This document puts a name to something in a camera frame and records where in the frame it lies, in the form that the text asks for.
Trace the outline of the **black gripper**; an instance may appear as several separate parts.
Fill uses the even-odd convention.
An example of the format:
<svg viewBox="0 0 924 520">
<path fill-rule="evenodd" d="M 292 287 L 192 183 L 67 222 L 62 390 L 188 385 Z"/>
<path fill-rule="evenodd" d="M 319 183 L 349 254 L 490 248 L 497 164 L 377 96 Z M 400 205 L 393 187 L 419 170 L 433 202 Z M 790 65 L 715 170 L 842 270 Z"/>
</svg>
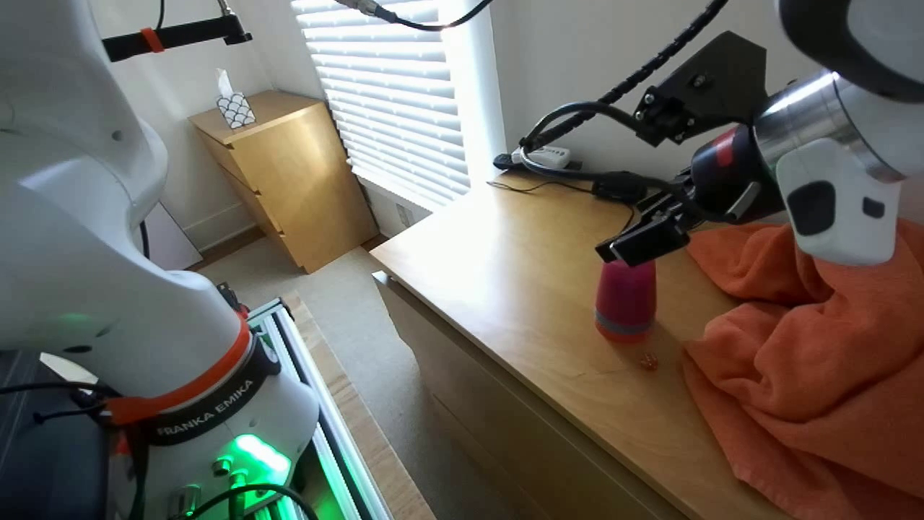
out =
<svg viewBox="0 0 924 520">
<path fill-rule="evenodd" d="M 690 167 L 666 183 L 653 199 L 631 208 L 630 222 L 595 251 L 604 264 L 641 267 L 690 244 L 697 222 L 752 222 L 783 212 L 755 138 L 734 127 L 700 146 Z"/>
</svg>

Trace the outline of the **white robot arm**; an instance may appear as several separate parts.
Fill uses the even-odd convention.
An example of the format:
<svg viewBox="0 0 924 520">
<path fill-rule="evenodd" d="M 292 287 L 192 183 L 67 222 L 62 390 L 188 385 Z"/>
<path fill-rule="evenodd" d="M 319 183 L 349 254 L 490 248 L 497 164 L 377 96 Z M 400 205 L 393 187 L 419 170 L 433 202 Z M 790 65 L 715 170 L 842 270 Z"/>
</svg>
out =
<svg viewBox="0 0 924 520">
<path fill-rule="evenodd" d="M 88 375 L 59 390 L 100 446 L 56 443 L 103 520 L 308 520 L 289 489 L 316 403 L 246 313 L 131 237 L 166 154 L 82 0 L 0 0 L 0 346 Z"/>
</svg>

